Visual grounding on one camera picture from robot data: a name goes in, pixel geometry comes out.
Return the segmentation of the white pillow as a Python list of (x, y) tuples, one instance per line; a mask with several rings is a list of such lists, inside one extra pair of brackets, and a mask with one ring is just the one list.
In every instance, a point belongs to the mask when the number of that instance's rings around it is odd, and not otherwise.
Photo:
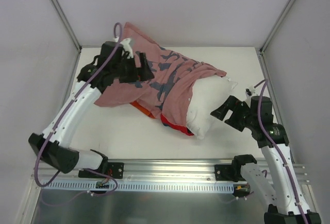
[(220, 107), (231, 95), (237, 82), (229, 77), (213, 75), (198, 79), (192, 87), (186, 125), (197, 139), (204, 139), (215, 118), (210, 114)]

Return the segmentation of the red cartoon pillowcase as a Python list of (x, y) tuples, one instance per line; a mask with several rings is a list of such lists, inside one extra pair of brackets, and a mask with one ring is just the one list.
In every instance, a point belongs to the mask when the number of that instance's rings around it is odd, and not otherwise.
[(125, 24), (123, 38), (132, 38), (134, 54), (146, 54), (154, 79), (142, 83), (119, 83), (115, 80), (95, 104), (99, 107), (131, 104), (165, 126), (192, 136), (186, 125), (186, 116), (194, 83), (213, 75), (227, 77), (227, 73), (209, 63), (161, 47), (131, 23)]

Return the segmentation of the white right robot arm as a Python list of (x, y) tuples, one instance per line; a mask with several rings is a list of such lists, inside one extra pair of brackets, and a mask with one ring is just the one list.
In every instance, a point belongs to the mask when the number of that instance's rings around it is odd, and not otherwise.
[(272, 101), (252, 96), (240, 101), (230, 96), (211, 116), (242, 132), (251, 131), (252, 138), (267, 162), (272, 182), (261, 173), (251, 154), (235, 156), (231, 165), (215, 165), (216, 180), (246, 181), (265, 207), (265, 223), (321, 223), (299, 187), (290, 155), (285, 128), (274, 123)]

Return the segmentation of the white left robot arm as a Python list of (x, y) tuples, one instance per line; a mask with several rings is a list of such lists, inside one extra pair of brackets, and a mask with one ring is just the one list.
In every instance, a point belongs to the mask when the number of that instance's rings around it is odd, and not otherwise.
[(97, 178), (105, 176), (106, 156), (71, 148), (73, 135), (86, 111), (115, 80), (142, 83), (153, 78), (145, 53), (134, 54), (128, 41), (105, 42), (100, 54), (80, 70), (73, 93), (51, 124), (41, 134), (29, 137), (38, 159), (64, 174), (88, 168)]

